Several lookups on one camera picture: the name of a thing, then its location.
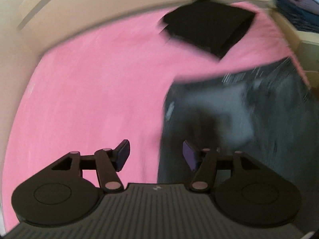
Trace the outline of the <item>dark grey denim jeans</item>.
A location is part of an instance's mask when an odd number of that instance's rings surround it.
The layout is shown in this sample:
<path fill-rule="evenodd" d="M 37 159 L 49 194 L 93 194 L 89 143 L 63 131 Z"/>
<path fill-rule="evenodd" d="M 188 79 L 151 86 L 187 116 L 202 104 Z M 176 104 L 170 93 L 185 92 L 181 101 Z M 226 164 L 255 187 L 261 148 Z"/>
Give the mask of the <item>dark grey denim jeans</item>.
<path fill-rule="evenodd" d="M 318 229 L 318 99 L 289 57 L 201 81 L 175 81 L 166 94 L 159 183 L 186 183 L 183 142 L 242 151 L 302 194 L 295 225 Z"/>

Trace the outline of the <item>pile of dark clothes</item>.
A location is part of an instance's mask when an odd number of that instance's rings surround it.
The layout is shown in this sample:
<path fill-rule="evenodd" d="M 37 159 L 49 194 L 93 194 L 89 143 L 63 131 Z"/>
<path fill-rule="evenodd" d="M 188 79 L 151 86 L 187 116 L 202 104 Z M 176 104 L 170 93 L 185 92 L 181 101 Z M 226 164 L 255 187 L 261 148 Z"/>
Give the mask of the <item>pile of dark clothes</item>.
<path fill-rule="evenodd" d="M 318 33 L 318 0 L 274 0 L 277 10 L 298 30 Z"/>

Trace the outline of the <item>pink ribbed bed cover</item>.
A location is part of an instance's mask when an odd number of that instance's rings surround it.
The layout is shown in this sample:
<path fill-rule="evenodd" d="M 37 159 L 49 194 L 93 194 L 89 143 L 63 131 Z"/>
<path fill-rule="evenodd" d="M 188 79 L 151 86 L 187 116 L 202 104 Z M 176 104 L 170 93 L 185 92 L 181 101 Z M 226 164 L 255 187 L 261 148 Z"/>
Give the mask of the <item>pink ribbed bed cover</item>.
<path fill-rule="evenodd" d="M 15 188 L 70 151 L 131 144 L 119 177 L 155 183 L 165 95 L 174 80 L 197 80 L 294 57 L 282 31 L 255 5 L 247 34 L 220 60 L 163 33 L 169 9 L 143 12 L 81 34 L 46 53 L 27 85 L 5 153 L 5 229 L 18 219 Z"/>

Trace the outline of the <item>black fabric storage bag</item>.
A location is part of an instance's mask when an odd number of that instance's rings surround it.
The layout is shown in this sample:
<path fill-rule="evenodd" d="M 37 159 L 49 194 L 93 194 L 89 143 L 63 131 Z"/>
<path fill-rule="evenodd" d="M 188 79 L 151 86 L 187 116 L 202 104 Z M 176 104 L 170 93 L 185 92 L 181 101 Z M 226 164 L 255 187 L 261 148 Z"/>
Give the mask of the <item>black fabric storage bag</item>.
<path fill-rule="evenodd" d="M 164 31 L 218 59 L 248 32 L 256 13 L 216 0 L 193 0 L 162 17 Z"/>

